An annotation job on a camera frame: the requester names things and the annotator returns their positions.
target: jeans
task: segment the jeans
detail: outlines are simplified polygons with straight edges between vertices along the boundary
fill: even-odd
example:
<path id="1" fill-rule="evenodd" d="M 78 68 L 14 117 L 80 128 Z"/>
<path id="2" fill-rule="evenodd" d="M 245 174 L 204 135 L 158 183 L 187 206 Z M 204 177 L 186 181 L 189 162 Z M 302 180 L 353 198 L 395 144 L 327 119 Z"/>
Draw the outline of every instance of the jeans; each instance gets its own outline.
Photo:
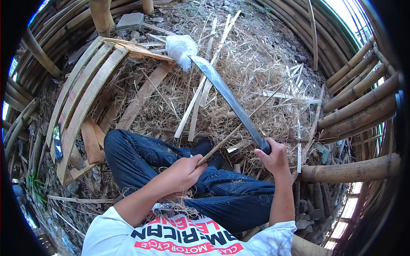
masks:
<path id="1" fill-rule="evenodd" d="M 104 140 L 107 163 L 121 191 L 142 188 L 157 172 L 151 168 L 170 167 L 182 157 L 191 157 L 188 147 L 124 130 L 107 133 Z M 196 195 L 213 197 L 186 199 L 185 205 L 210 217 L 230 233 L 239 233 L 269 221 L 275 185 L 244 174 L 208 167 L 199 177 Z M 125 192 L 125 196 L 135 189 Z"/>

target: plastic bag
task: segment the plastic bag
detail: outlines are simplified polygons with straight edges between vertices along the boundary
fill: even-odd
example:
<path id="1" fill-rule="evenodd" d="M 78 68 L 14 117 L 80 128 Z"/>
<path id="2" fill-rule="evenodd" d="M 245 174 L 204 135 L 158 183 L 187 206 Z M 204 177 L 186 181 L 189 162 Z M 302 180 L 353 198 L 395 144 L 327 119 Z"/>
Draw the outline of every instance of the plastic bag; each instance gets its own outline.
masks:
<path id="1" fill-rule="evenodd" d="M 185 72 L 191 67 L 191 59 L 188 55 L 197 55 L 198 53 L 196 43 L 188 35 L 167 36 L 165 48 L 168 56 L 176 60 Z"/>

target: shoe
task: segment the shoe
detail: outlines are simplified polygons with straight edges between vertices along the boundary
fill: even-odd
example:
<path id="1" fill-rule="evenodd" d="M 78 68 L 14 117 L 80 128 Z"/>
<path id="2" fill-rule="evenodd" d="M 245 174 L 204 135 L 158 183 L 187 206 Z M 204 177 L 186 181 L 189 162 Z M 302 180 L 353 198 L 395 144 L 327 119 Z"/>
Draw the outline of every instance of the shoe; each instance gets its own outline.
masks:
<path id="1" fill-rule="evenodd" d="M 212 141 L 209 138 L 203 138 L 198 140 L 194 148 L 191 149 L 191 155 L 195 156 L 201 154 L 202 156 L 205 156 L 211 151 L 211 149 Z"/>
<path id="2" fill-rule="evenodd" d="M 220 170 L 220 169 L 222 169 L 222 166 L 223 166 L 224 162 L 225 162 L 225 158 L 223 157 L 223 154 L 221 153 L 221 151 L 218 150 L 212 156 L 211 160 L 208 161 L 208 167 L 215 166 L 215 168 L 217 170 Z"/>

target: machete handle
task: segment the machete handle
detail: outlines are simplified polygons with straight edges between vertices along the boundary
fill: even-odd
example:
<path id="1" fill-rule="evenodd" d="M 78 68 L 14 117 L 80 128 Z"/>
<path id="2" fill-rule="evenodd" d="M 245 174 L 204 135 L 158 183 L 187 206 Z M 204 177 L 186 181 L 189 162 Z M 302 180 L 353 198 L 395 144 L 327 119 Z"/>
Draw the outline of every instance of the machete handle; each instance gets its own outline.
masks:
<path id="1" fill-rule="evenodd" d="M 265 139 L 262 139 L 260 150 L 262 150 L 267 155 L 269 155 L 272 152 L 271 146 Z"/>

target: smartphone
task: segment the smartphone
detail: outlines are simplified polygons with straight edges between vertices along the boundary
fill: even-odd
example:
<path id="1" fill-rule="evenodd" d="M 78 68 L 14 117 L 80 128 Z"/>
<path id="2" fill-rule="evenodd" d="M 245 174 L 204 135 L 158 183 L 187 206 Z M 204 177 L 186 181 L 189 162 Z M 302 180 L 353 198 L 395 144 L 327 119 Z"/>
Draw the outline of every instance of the smartphone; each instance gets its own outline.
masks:
<path id="1" fill-rule="evenodd" d="M 52 132 L 54 141 L 55 162 L 58 163 L 63 158 L 63 149 L 61 147 L 60 123 L 58 123 Z"/>

